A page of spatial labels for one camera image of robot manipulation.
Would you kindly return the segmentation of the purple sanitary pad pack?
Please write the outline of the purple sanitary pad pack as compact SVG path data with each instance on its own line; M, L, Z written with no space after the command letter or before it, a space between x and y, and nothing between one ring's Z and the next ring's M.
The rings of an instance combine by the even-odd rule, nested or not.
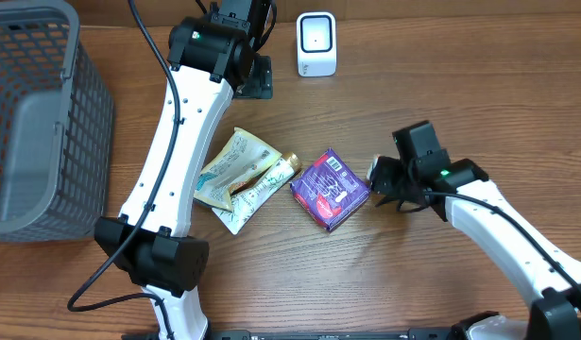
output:
M293 197L327 232L332 232L368 199L369 188L327 149L290 183Z

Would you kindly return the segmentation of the white tube gold cap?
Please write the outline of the white tube gold cap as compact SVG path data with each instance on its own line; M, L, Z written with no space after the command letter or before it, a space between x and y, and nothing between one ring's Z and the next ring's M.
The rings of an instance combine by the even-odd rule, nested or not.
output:
M302 162L295 153L282 154L252 186L231 197L231 212L212 208L213 213L233 235L237 235L248 220L295 176L301 167Z

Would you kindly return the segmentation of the cream wet wipes pack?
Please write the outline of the cream wet wipes pack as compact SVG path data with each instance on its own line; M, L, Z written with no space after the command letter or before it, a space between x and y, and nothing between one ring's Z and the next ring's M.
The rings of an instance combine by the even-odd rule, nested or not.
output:
M232 212L231 194L261 175L281 155L273 146L236 127L219 154L201 170L194 200Z

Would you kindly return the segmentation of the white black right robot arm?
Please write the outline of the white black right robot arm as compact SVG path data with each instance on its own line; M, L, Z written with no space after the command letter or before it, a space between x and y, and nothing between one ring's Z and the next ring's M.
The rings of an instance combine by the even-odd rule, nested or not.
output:
M467 235L517 288L529 316L484 312L450 327L450 339L581 339L581 262L546 239L475 162L377 156L367 172L383 203L433 209Z

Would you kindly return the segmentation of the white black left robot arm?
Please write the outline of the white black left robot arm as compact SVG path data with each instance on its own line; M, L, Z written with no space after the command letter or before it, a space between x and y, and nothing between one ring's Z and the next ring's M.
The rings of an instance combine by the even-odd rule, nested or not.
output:
M270 59L259 55L277 19L272 1L213 2L173 27L160 57L167 78L162 115L142 173L119 215L100 217L94 239L150 299L155 339L206 339L197 285L209 244L189 234L194 190L233 98L271 97Z

